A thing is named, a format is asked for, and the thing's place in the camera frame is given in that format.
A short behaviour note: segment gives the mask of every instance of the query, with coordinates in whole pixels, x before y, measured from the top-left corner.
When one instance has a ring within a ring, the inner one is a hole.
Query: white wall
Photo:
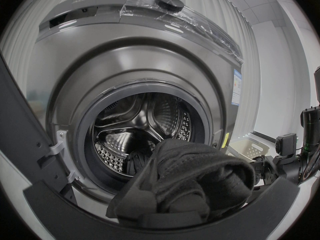
[[[316,86],[314,82],[314,72],[320,66],[320,44],[318,37],[313,31],[305,28],[299,28],[304,38],[304,47],[307,60],[309,61],[310,87],[311,87],[311,106],[318,106]]]
[[[260,68],[261,93],[254,130],[277,138],[288,134],[294,110],[294,78],[289,46],[272,21],[254,25]]]

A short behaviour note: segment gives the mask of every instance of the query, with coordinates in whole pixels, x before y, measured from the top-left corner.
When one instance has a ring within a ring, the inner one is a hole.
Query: black cloth
[[[110,202],[108,218],[198,211],[202,221],[241,208],[255,171],[246,161],[199,143],[167,139]]]

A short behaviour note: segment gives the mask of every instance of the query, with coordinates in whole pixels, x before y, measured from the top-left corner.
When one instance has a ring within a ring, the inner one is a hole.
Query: white plastic basket
[[[253,162],[254,158],[266,155],[270,147],[250,137],[243,137],[241,140],[229,143],[228,152],[247,162]]]

